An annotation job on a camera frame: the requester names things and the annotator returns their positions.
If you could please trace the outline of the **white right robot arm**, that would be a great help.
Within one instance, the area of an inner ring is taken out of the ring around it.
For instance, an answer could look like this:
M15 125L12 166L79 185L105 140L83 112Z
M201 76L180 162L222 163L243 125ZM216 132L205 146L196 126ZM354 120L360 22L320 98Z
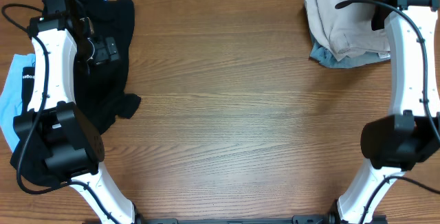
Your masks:
M362 166L323 223L385 223L385 217L374 215L375 208L398 180L436 191L405 174L439 149L434 46L439 0L366 2L375 6L372 29L385 30L390 44L390 107L386 117L364 126Z

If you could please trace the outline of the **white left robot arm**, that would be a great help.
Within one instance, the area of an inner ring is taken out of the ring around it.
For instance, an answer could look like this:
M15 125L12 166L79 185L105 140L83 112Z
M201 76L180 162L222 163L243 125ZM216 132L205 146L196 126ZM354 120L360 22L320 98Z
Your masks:
M36 65L30 102L13 121L20 139L11 158L16 182L32 195L71 187L101 223L144 223L107 171L98 130L76 105L74 67L98 52L93 26L79 0L43 3L41 16L25 30Z

